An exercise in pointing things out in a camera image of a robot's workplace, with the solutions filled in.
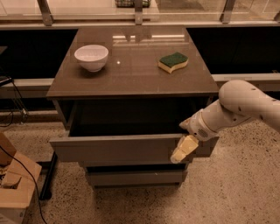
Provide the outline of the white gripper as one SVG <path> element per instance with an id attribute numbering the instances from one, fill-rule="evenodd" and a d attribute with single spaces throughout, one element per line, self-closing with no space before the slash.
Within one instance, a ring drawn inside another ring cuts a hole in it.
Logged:
<path id="1" fill-rule="evenodd" d="M 171 154 L 172 163 L 180 163 L 199 146 L 199 141 L 205 142 L 217 136 L 216 132 L 207 127 L 203 120 L 202 112 L 203 110 L 201 109 L 179 124 L 179 127 L 187 130 L 190 135 L 180 138 L 176 149 Z"/>

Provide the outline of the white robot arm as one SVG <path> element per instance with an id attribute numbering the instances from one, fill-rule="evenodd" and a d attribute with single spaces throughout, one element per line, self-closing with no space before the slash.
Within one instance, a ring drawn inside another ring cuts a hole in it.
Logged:
<path id="1" fill-rule="evenodd" d="M 245 80 L 230 80 L 219 90 L 219 98 L 185 119 L 179 127 L 188 135 L 182 136 L 171 162 L 180 163 L 205 142 L 225 128 L 235 127 L 257 119 L 280 131 L 280 101 Z"/>

